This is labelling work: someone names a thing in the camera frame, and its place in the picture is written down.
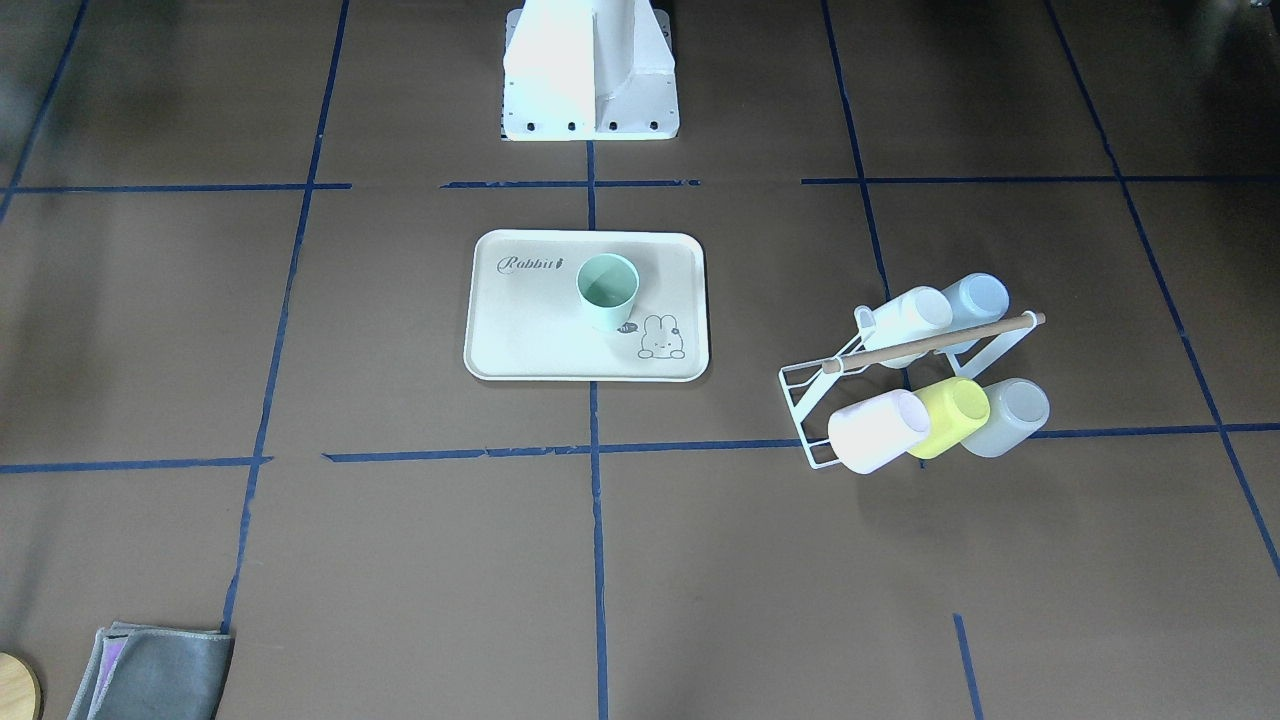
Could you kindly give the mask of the green cup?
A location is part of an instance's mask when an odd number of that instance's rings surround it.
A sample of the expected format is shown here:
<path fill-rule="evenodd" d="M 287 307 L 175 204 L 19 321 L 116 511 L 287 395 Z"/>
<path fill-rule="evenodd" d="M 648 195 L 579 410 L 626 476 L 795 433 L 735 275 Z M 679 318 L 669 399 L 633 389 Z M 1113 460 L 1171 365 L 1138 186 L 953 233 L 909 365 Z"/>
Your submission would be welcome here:
<path fill-rule="evenodd" d="M 637 268 L 614 252 L 589 258 L 576 275 L 584 316 L 593 329 L 600 332 L 616 332 L 628 322 L 639 287 Z"/>

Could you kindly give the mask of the cream rabbit tray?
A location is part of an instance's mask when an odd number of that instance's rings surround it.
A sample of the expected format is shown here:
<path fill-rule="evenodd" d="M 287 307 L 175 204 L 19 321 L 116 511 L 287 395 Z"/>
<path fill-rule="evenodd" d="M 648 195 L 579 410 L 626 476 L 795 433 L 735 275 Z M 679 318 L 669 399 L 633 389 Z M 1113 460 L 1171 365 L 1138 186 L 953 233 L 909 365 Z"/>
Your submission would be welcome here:
<path fill-rule="evenodd" d="M 593 329 L 579 268 L 614 252 L 640 274 L 628 322 Z M 474 250 L 463 364 L 483 380 L 690 382 L 710 361 L 705 254 L 672 232 L 498 229 Z"/>

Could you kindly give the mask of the pink cup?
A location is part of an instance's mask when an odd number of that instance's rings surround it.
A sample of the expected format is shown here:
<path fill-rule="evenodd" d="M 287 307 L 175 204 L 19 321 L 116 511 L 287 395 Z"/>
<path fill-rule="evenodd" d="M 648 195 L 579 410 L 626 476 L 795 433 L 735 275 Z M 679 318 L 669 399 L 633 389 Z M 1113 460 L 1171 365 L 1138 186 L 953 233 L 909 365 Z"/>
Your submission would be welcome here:
<path fill-rule="evenodd" d="M 891 389 L 829 416 L 828 439 L 837 460 L 870 474 L 923 442 L 932 429 L 924 404 L 913 392 Z"/>

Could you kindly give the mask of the cream cup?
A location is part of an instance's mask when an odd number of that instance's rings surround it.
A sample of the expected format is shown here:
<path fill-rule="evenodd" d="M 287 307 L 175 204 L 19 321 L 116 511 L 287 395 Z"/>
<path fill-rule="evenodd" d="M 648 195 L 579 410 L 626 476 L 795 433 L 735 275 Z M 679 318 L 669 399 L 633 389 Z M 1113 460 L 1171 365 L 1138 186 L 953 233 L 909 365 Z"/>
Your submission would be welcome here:
<path fill-rule="evenodd" d="M 942 291 L 918 286 L 890 300 L 873 313 L 865 350 L 881 350 L 950 332 L 954 307 Z"/>

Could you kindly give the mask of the yellow cup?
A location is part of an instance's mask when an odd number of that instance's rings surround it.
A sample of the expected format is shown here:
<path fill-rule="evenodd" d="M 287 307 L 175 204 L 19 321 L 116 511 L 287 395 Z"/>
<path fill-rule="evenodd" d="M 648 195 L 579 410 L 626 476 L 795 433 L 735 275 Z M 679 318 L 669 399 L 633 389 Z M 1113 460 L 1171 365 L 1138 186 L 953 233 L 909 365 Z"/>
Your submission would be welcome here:
<path fill-rule="evenodd" d="M 931 421 L 925 438 L 908 450 L 913 457 L 929 460 L 978 432 L 991 416 L 986 391 L 974 380 L 952 377 L 911 392 Z"/>

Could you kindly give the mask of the white cup rack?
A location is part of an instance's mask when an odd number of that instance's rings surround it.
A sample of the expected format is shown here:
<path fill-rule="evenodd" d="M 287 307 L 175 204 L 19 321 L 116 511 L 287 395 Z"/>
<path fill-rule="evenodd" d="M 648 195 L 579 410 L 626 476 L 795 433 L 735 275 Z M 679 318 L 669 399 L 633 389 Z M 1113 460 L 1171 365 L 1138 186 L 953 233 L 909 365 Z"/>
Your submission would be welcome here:
<path fill-rule="evenodd" d="M 856 307 L 855 334 L 833 354 L 786 364 L 776 373 L 795 445 L 812 470 L 851 471 L 829 445 L 827 425 L 833 413 L 891 389 L 913 392 L 952 377 L 983 388 L 983 377 L 1047 322 L 1044 313 L 1024 310 L 986 325 L 869 351 L 864 342 L 874 323 L 872 313 Z M 901 457 L 927 461 L 908 452 L 893 461 Z"/>

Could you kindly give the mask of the blue cup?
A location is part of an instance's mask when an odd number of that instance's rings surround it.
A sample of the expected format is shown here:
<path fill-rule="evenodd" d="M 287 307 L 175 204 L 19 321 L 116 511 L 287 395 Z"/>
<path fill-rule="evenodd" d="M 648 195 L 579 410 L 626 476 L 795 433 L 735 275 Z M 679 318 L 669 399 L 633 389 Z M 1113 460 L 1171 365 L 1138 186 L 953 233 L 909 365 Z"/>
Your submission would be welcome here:
<path fill-rule="evenodd" d="M 1006 316 L 1009 291 L 1002 281 L 988 273 L 972 273 L 942 290 L 952 309 L 952 322 L 946 333 L 986 325 Z"/>

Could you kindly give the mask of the grey cup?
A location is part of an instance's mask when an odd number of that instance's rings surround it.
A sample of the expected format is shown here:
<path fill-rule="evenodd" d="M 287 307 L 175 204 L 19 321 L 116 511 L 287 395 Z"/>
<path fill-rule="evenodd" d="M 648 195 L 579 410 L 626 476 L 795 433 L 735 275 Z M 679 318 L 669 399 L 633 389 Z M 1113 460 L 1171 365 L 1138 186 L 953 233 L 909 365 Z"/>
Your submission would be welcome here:
<path fill-rule="evenodd" d="M 989 418 L 961 441 L 961 446 L 975 456 L 1004 456 L 1050 419 L 1048 395 L 1032 380 L 1010 378 L 986 386 L 983 391 L 989 401 Z"/>

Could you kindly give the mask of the white pillar with base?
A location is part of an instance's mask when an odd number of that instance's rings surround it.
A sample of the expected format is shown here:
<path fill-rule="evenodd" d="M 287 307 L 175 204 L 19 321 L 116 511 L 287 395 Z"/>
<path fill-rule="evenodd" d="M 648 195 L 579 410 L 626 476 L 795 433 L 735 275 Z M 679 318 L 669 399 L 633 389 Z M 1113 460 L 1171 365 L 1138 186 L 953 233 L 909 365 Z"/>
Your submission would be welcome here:
<path fill-rule="evenodd" d="M 672 29 L 658 1 L 526 1 L 508 12 L 503 138 L 675 138 L 681 114 Z"/>

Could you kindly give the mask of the folded grey cloth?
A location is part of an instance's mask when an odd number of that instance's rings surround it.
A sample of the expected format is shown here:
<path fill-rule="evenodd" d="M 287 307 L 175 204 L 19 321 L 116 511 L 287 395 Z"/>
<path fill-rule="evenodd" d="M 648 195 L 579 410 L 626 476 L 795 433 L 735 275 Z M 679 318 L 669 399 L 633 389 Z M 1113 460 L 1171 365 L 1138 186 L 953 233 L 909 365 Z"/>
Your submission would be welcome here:
<path fill-rule="evenodd" d="M 96 630 L 69 719 L 215 719 L 236 639 L 114 621 Z"/>

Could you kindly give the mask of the wooden mug tree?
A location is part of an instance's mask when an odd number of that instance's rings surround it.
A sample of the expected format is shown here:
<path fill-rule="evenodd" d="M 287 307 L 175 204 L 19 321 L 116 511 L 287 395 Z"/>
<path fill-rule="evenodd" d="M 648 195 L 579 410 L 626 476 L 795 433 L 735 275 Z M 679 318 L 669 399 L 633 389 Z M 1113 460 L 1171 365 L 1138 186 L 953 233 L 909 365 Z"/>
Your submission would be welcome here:
<path fill-rule="evenodd" d="M 20 657 L 1 652 L 1 719 L 40 719 L 42 705 L 35 670 Z"/>

